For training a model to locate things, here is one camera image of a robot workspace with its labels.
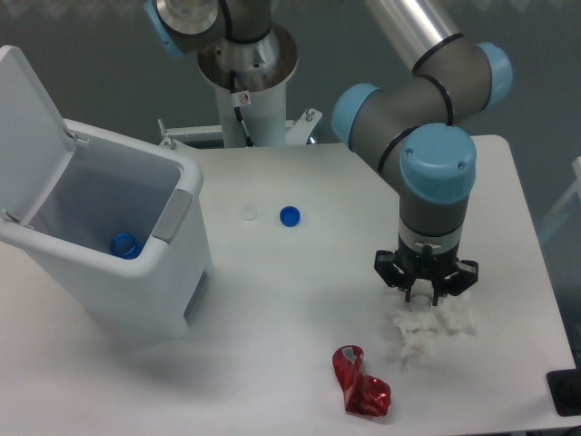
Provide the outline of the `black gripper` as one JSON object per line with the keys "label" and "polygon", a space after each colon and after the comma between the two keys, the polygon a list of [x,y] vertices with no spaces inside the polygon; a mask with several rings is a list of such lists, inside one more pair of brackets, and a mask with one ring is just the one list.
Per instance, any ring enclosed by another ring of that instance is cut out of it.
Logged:
{"label": "black gripper", "polygon": [[448,250],[434,244],[420,245],[399,234],[399,246],[395,252],[376,252],[374,269],[390,288],[405,293],[405,302],[411,302],[412,286],[418,279],[432,282],[432,305],[437,306],[441,297],[459,296],[478,281],[478,262],[458,260],[459,243]]}

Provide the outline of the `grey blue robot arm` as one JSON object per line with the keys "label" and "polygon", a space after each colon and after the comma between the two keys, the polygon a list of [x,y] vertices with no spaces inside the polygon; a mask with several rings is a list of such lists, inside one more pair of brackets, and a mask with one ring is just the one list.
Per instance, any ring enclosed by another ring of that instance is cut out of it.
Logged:
{"label": "grey blue robot arm", "polygon": [[[458,296],[478,281],[478,264],[458,257],[476,146],[458,127],[509,92],[512,65],[499,47],[475,45],[435,1],[369,1],[367,9],[412,79],[393,93],[356,84],[337,101],[331,125],[349,149],[399,195],[395,251],[374,267],[411,295],[429,281],[435,298]],[[291,35],[271,18],[268,1],[148,1],[165,48],[196,53],[213,85],[227,147],[285,145],[286,106],[266,102],[298,63]]]}

